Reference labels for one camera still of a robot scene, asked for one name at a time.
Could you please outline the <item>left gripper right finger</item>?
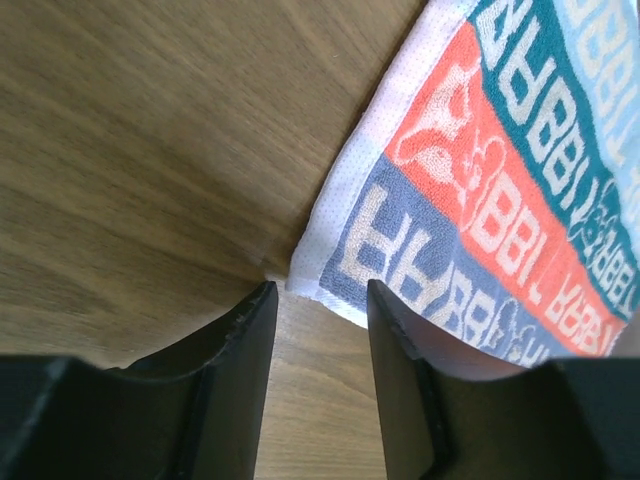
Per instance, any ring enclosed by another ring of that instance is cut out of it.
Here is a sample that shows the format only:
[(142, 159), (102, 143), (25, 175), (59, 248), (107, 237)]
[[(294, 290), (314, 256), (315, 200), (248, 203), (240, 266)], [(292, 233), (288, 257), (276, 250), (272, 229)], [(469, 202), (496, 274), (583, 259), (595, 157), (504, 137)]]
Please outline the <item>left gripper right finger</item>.
[(377, 280), (367, 319), (389, 478), (638, 477), (637, 359), (522, 368), (429, 323)]

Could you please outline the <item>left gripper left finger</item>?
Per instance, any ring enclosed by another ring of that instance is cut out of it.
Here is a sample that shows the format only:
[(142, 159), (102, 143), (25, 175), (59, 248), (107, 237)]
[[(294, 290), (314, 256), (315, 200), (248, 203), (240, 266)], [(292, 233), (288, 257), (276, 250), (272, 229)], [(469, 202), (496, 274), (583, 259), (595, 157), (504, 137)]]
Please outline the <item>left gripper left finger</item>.
[(278, 311), (273, 282), (125, 368), (1, 359), (5, 479), (250, 479)]

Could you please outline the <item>orange white lettered towel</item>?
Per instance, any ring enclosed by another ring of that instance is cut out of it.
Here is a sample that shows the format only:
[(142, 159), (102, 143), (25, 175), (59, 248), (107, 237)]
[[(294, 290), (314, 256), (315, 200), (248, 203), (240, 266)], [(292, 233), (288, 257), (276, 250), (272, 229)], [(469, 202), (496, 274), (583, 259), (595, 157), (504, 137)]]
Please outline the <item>orange white lettered towel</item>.
[(609, 355), (639, 307), (639, 9), (430, 1), (338, 155), (287, 289), (367, 285), (530, 367)]

